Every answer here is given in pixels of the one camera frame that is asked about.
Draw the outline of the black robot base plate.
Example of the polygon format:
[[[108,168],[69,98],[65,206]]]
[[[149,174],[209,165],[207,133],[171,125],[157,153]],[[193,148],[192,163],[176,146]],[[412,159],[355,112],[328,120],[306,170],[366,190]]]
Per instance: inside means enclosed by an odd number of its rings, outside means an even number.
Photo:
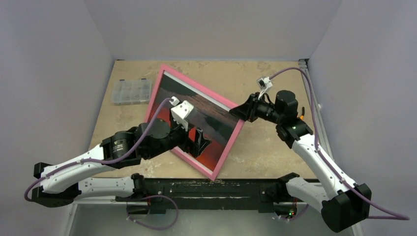
[[[140,178],[134,180],[133,195],[116,202],[144,202],[151,214],[168,209],[256,210],[294,218],[302,201],[284,190],[278,179]]]

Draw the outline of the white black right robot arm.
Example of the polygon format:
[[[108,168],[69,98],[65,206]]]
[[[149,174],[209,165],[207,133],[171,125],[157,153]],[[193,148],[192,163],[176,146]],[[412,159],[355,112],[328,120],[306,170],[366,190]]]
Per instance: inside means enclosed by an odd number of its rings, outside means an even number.
[[[274,123],[277,136],[304,160],[322,185],[317,187],[301,177],[293,177],[277,185],[280,199],[295,197],[304,201],[321,214],[335,233],[369,217],[370,188],[358,185],[323,151],[312,129],[298,116],[298,101],[293,92],[277,92],[274,103],[267,95],[253,93],[229,113],[243,121],[261,118]]]

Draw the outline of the clear plastic organizer box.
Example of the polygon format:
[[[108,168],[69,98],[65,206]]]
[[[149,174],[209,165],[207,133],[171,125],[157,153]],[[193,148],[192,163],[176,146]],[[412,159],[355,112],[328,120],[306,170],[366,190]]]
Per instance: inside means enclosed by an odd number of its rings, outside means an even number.
[[[111,102],[115,105],[148,104],[153,82],[150,79],[118,80],[113,85]]]

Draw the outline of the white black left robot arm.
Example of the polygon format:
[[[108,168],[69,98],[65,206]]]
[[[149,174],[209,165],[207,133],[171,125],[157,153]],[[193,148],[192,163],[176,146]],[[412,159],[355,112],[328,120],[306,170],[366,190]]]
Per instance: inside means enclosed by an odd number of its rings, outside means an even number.
[[[148,193],[145,178],[140,174],[116,179],[98,179],[94,175],[139,165],[179,147],[192,157],[200,156],[211,144],[202,129],[194,138],[181,124],[162,119],[141,123],[120,131],[86,153],[61,164],[39,162],[34,166],[37,179],[25,191],[25,199],[45,207],[61,207],[76,199],[115,196],[123,201],[141,201]]]

